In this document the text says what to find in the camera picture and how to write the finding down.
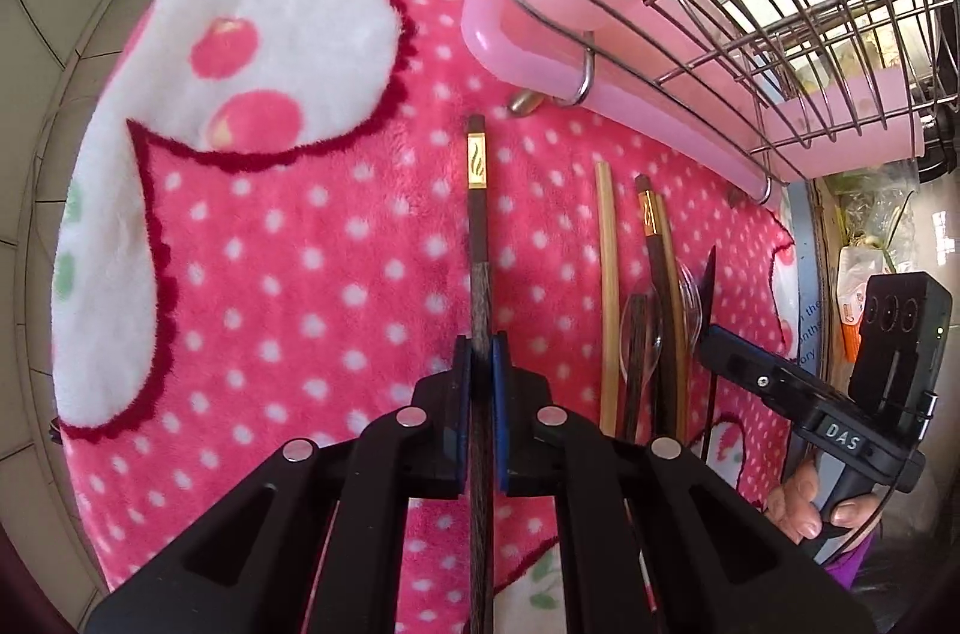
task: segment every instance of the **metal wire rack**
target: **metal wire rack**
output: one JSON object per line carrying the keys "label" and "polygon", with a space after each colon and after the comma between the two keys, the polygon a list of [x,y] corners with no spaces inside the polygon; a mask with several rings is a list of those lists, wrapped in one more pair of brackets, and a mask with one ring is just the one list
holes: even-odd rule
{"label": "metal wire rack", "polygon": [[[769,198],[774,183],[810,178],[784,154],[787,146],[810,149],[819,139],[835,142],[837,134],[846,130],[862,134],[868,126],[886,129],[903,116],[909,118],[911,142],[915,142],[920,135],[915,128],[926,130],[937,115],[952,120],[957,113],[960,11],[955,0],[645,0],[696,44],[700,54],[688,60],[680,60],[608,4],[587,1],[654,46],[670,68],[655,77],[646,75],[594,41],[592,34],[554,22],[528,0],[515,0],[531,17],[583,48],[579,89],[571,91],[570,99],[558,102],[582,103],[597,78],[596,59],[602,58],[694,116],[762,170],[766,193],[761,201]],[[678,19],[678,14],[685,19]],[[749,92],[752,113],[736,108],[709,84],[702,75],[708,64],[722,67]],[[899,69],[906,93],[899,97],[905,105],[891,107],[880,94],[877,75],[890,68]],[[750,137],[723,133],[703,106],[698,108],[674,94],[670,83],[682,77],[707,89],[714,107],[735,113]],[[872,99],[867,115],[848,84],[856,77],[866,82]],[[839,95],[828,96],[828,89]],[[795,99],[803,112],[799,123],[784,114],[786,102]],[[785,127],[789,136],[770,136],[772,118],[782,125],[776,132],[784,132]]]}

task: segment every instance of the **human hand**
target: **human hand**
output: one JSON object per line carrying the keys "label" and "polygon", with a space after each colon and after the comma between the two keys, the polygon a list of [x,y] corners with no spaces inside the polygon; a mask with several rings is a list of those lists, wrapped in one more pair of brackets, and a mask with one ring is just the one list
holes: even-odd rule
{"label": "human hand", "polygon": [[[823,528],[820,513],[811,503],[817,498],[819,490],[817,468],[813,461],[805,461],[788,481],[770,491],[763,514],[793,540],[794,544],[800,544],[800,539],[814,539]],[[842,501],[830,514],[830,522],[839,527],[856,530],[872,517],[878,505],[880,498],[872,493]],[[878,522],[880,519],[877,518],[847,550],[851,551],[863,542]]]}

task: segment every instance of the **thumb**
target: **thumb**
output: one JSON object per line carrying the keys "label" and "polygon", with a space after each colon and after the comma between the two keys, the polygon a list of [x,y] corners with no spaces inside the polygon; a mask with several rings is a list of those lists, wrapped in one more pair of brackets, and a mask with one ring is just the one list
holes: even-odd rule
{"label": "thumb", "polygon": [[865,524],[880,506],[880,499],[870,493],[842,501],[830,513],[830,522],[843,528],[859,528]]}

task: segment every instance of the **purple sleeve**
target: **purple sleeve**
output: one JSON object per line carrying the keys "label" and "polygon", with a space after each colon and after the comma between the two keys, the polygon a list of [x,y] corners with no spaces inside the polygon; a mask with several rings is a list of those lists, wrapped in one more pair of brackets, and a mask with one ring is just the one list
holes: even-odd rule
{"label": "purple sleeve", "polygon": [[847,590],[851,589],[853,580],[856,578],[856,573],[860,571],[860,565],[863,563],[863,559],[867,555],[872,541],[874,541],[874,535],[871,534],[860,543],[860,546],[858,546],[855,551],[843,554],[828,567],[824,567],[827,573],[832,575],[833,579],[844,588]]}

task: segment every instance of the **fleece blanket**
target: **fleece blanket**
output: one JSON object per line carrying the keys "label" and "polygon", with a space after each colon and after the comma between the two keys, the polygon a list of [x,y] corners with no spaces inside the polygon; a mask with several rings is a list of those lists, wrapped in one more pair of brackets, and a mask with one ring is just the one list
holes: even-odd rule
{"label": "fleece blanket", "polygon": [[[594,161],[616,182],[625,295],[649,281],[637,173],[678,256],[719,266],[714,321],[794,343],[778,217],[585,110],[508,118],[461,0],[155,0],[83,139],[56,254],[56,402],[83,518],[114,588],[296,436],[357,436],[449,364],[469,329],[464,118],[488,120],[496,326],[559,404],[596,418]],[[691,382],[691,436],[707,377]],[[714,461],[748,500],[787,426],[721,383]],[[412,501],[397,630],[467,618],[467,502]],[[496,503],[497,627],[563,628],[549,500]]]}

